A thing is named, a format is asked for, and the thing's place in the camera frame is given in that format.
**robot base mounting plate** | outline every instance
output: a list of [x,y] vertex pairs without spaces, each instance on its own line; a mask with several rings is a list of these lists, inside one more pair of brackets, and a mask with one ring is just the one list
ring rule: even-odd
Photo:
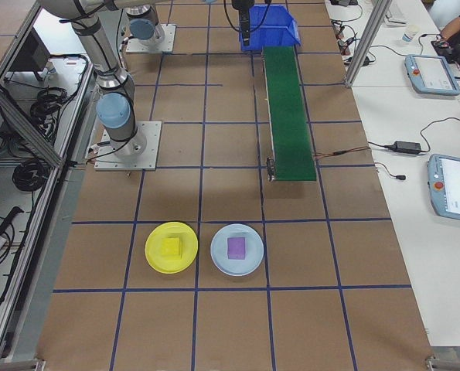
[[130,39],[126,48],[127,54],[173,53],[176,25],[161,25],[161,27],[165,32],[165,39],[161,43],[149,46],[140,43],[138,39]]
[[[159,139],[161,138],[161,121],[138,121],[138,130],[147,139],[145,150],[137,156],[118,157],[115,153],[98,158],[94,168],[98,171],[116,170],[155,170],[158,160]],[[109,141],[109,135],[104,131],[101,141]],[[111,152],[113,149],[107,145],[99,148],[98,156]]]

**blue plastic bin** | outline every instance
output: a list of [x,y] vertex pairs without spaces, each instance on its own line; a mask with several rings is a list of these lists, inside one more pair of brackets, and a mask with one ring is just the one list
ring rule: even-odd
[[[262,21],[267,5],[250,8],[250,29],[255,29]],[[240,36],[242,51],[262,50],[264,46],[293,46],[300,44],[300,35],[295,19],[283,5],[270,5],[262,26],[250,34],[250,45],[244,46]]]

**keyboard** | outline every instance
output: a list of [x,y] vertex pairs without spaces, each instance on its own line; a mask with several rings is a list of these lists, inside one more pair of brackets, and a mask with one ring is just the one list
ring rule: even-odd
[[[372,0],[373,5],[375,5],[378,1],[379,0]],[[398,7],[396,0],[391,2],[391,5],[386,12],[386,23],[392,26],[404,26],[407,24],[407,19]]]

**green conveyor belt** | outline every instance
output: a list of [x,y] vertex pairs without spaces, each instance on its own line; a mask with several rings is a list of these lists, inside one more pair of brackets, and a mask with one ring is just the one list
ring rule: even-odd
[[293,48],[264,48],[264,65],[274,152],[270,175],[281,181],[316,180]]

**white table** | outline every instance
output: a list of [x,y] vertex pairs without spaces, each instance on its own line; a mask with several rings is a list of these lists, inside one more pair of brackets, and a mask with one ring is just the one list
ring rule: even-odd
[[[437,32],[421,2],[398,1],[408,22],[418,24],[421,33]],[[372,11],[369,0],[359,2],[364,7],[363,17],[347,23],[352,23],[356,31],[363,29]],[[334,19],[351,19],[359,14],[358,7],[331,6],[329,1],[326,5]],[[419,53],[416,40],[408,46],[400,44],[403,31],[403,27],[382,25],[374,43],[403,54]],[[424,54],[434,55],[432,38],[423,40]],[[353,84],[367,138],[383,145],[396,140],[416,141],[426,149],[419,131],[434,120],[460,118],[460,95],[436,97],[415,93],[403,66],[404,58],[384,48],[373,51],[377,63],[362,68]],[[460,157],[459,122],[433,124],[424,133],[431,144],[431,154]],[[429,155],[398,155],[374,149],[373,158],[393,174],[407,176],[401,182],[390,178],[383,169],[379,171],[429,342],[432,346],[460,346],[460,221],[436,216],[431,207],[426,167]]]

